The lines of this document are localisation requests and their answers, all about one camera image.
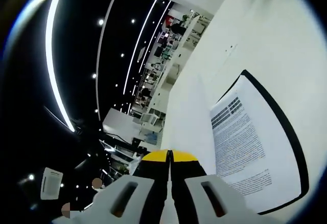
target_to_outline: paper document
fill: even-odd
[[[288,137],[266,100],[240,76],[212,108],[216,174],[245,197],[258,213],[301,194],[296,158]]]

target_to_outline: black ceiling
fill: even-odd
[[[20,218],[50,220],[61,214],[64,203],[82,209],[96,193],[91,180],[109,166],[98,141],[101,127],[95,109],[97,51],[101,27],[111,0],[60,0],[53,29],[53,59],[56,81],[68,116],[88,133],[71,133],[48,112],[64,119],[50,85],[45,58],[45,28],[51,0],[46,0],[28,22],[6,62],[1,116],[3,189],[11,192],[8,204],[20,211]],[[158,0],[148,19],[133,59],[126,94],[123,88],[137,38],[154,0],[115,0],[105,28],[99,65],[99,105],[103,120],[113,104],[133,102],[129,93],[140,79],[139,51],[147,47],[168,1]],[[76,166],[84,164],[77,170]],[[58,200],[41,201],[37,182],[50,167],[64,173],[64,187]],[[29,174],[36,180],[17,183]]]

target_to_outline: white table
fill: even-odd
[[[322,32],[301,0],[225,0],[170,92],[161,148],[185,148],[203,157],[205,140],[190,145],[173,139],[179,133],[173,121],[181,100],[192,79],[200,76],[211,107],[246,69],[282,108],[306,158],[309,193],[269,214],[289,220],[309,199],[326,166],[327,52]]]

